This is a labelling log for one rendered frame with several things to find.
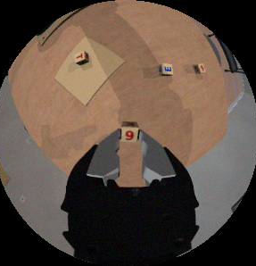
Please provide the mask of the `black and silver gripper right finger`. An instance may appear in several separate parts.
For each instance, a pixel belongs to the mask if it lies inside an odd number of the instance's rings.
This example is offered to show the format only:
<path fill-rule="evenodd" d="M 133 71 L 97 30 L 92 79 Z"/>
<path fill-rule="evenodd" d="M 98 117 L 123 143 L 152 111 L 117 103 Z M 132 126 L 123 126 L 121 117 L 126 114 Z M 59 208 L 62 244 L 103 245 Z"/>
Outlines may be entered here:
<path fill-rule="evenodd" d="M 145 179 L 146 186 L 149 187 L 152 180 L 158 179 L 161 185 L 184 191 L 191 198 L 194 208 L 198 207 L 193 182 L 181 161 L 141 129 L 138 130 L 137 140 L 141 142 L 143 152 L 142 179 Z"/>

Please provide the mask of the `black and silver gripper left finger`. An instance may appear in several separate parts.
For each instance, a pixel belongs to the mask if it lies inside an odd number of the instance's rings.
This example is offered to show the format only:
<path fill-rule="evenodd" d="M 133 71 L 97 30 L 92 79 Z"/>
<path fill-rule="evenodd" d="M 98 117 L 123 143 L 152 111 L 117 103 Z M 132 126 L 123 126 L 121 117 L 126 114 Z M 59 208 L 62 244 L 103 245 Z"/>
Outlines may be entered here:
<path fill-rule="evenodd" d="M 93 145 L 73 167 L 66 186 L 61 209 L 69 212 L 73 200 L 92 187 L 107 186 L 108 179 L 120 176 L 121 129 L 115 130 L 97 145 Z M 116 152 L 115 152 L 116 150 Z"/>

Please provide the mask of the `tan square mat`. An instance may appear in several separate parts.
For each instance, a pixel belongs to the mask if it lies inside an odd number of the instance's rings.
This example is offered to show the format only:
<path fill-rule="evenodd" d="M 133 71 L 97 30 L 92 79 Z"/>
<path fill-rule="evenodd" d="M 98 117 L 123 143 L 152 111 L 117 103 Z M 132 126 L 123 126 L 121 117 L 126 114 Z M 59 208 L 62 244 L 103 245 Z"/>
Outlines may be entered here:
<path fill-rule="evenodd" d="M 86 51 L 89 62 L 78 65 L 74 55 Z M 84 105 L 125 61 L 114 52 L 84 37 L 66 58 L 55 79 Z"/>

